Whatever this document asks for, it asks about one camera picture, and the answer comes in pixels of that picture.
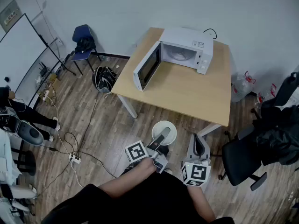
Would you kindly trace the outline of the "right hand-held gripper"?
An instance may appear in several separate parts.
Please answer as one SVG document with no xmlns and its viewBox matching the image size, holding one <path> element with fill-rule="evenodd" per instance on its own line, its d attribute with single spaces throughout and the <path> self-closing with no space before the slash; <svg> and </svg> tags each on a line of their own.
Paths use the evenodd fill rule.
<svg viewBox="0 0 299 224">
<path fill-rule="evenodd" d="M 202 186 L 208 181 L 211 172 L 208 160 L 210 147 L 201 136 L 194 133 L 190 138 L 187 158 L 191 159 L 197 156 L 202 160 L 190 160 L 182 165 L 181 172 L 184 185 Z"/>
</svg>

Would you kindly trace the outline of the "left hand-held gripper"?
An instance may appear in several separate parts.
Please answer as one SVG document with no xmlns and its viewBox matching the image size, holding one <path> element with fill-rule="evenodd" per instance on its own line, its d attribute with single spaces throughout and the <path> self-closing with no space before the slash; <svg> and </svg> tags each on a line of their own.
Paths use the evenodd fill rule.
<svg viewBox="0 0 299 224">
<path fill-rule="evenodd" d="M 129 164 L 137 164 L 142 159 L 149 157 L 153 160 L 153 164 L 157 167 L 157 172 L 162 173 L 166 168 L 168 161 L 166 156 L 158 149 L 161 146 L 169 145 L 169 143 L 165 143 L 165 140 L 170 131 L 169 127 L 164 128 L 147 146 L 144 146 L 141 141 L 127 146 L 125 148 L 125 154 L 128 158 Z"/>
</svg>

